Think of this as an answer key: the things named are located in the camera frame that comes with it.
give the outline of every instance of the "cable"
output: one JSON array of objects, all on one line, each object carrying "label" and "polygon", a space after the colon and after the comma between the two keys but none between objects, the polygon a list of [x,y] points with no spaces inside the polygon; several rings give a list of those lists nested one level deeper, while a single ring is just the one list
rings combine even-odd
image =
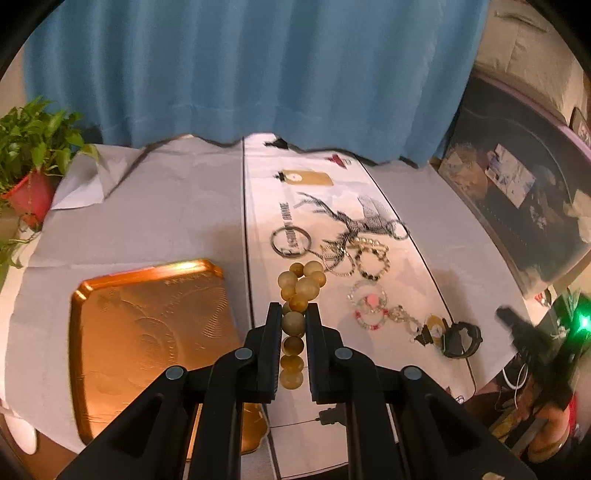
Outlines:
[{"label": "cable", "polygon": [[[521,373],[523,372],[524,368],[525,368],[526,372],[525,372],[525,377],[523,379],[523,383],[521,384],[521,387],[523,387],[525,385],[525,381],[527,380],[527,365],[526,364],[521,365],[521,369],[519,370],[519,375],[517,375],[517,385],[519,385],[519,379],[521,378]],[[515,389],[515,394],[513,395],[513,403],[515,404],[516,410],[517,410],[517,392],[519,391],[519,389],[521,387],[517,387]]]},{"label": "cable", "polygon": [[[525,378],[523,379],[523,382],[521,384],[519,384],[519,379],[521,378],[521,373],[523,371],[523,369],[525,368]],[[519,390],[520,388],[523,388],[523,386],[525,385],[525,382],[527,380],[527,374],[529,373],[529,369],[527,368],[527,364],[523,364],[521,366],[521,369],[519,370],[519,374],[517,375],[517,385],[512,384],[509,381],[509,378],[507,377],[507,374],[505,373],[505,367],[503,367],[503,377],[505,378],[505,382],[507,383],[507,386],[511,389],[511,390]]]}]

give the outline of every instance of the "pink bead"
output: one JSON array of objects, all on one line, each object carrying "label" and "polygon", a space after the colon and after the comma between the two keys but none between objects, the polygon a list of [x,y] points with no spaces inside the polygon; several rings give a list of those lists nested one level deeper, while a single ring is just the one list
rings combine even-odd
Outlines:
[{"label": "pink bead", "polygon": [[365,303],[374,309],[379,305],[379,297],[375,293],[371,293],[365,297]]}]

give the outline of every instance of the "tray rim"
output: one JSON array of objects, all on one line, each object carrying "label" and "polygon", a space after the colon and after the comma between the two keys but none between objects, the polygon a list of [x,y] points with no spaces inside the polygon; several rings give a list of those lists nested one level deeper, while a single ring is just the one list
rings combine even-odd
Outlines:
[{"label": "tray rim", "polygon": [[70,324],[68,327],[68,363],[70,373],[70,395],[72,397],[72,406],[76,429],[80,440],[88,445],[93,439],[90,423],[84,419],[88,418],[88,409],[86,407],[86,394],[83,388],[83,382],[78,379],[82,377],[82,331],[80,330],[80,318],[82,306],[89,298],[90,294],[100,288],[113,286],[124,286],[147,281],[166,280],[168,278],[178,277],[194,273],[212,273],[213,275],[224,279],[223,270],[206,258],[190,260],[184,262],[175,262],[159,265],[156,267],[140,268],[102,277],[85,280],[72,294],[70,308]]}]

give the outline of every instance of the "yellow bead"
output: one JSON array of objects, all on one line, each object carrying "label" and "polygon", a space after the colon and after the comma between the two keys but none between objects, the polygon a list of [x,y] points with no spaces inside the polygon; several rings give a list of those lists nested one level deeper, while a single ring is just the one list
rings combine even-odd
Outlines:
[{"label": "yellow bead", "polygon": [[299,312],[288,312],[281,319],[281,329],[289,336],[301,336],[306,331],[306,319]]},{"label": "yellow bead", "polygon": [[282,272],[277,277],[277,283],[280,288],[295,287],[297,282],[297,276],[293,272]]},{"label": "yellow bead", "polygon": [[312,272],[323,272],[324,271],[324,267],[322,266],[322,264],[320,262],[317,262],[316,260],[312,260],[310,262],[308,262],[306,265],[304,265],[304,275],[306,277],[309,277],[310,275],[312,275]]},{"label": "yellow bead", "polygon": [[320,288],[326,285],[326,275],[324,274],[324,272],[321,272],[320,270],[312,272],[310,278],[313,278]]},{"label": "yellow bead", "polygon": [[304,361],[297,355],[284,355],[279,364],[289,372],[301,372],[304,369]]},{"label": "yellow bead", "polygon": [[320,287],[312,277],[304,277],[295,284],[295,292],[308,301],[314,300],[320,293]]},{"label": "yellow bead", "polygon": [[304,375],[302,372],[290,372],[289,370],[282,370],[279,374],[279,383],[287,390],[295,390],[304,383]]},{"label": "yellow bead", "polygon": [[286,355],[299,355],[304,351],[304,341],[300,337],[287,337],[281,344],[281,350]]},{"label": "yellow bead", "polygon": [[285,287],[281,289],[281,298],[285,301],[289,301],[296,294],[294,287]]},{"label": "yellow bead", "polygon": [[303,295],[296,293],[290,298],[290,308],[292,312],[304,313],[308,308],[308,300]]},{"label": "yellow bead", "polygon": [[295,275],[300,278],[302,275],[304,275],[304,265],[299,262],[295,262],[291,264],[290,272],[295,273]]}]

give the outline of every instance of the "orange tray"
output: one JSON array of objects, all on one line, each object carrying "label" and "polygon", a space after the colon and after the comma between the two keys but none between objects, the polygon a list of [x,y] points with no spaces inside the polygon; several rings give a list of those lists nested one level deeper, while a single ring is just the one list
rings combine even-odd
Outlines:
[{"label": "orange tray", "polygon": [[[72,399],[82,442],[166,368],[205,367],[240,346],[223,272],[208,260],[82,282],[70,317]],[[267,431],[261,406],[245,404],[242,453],[256,450]]]}]

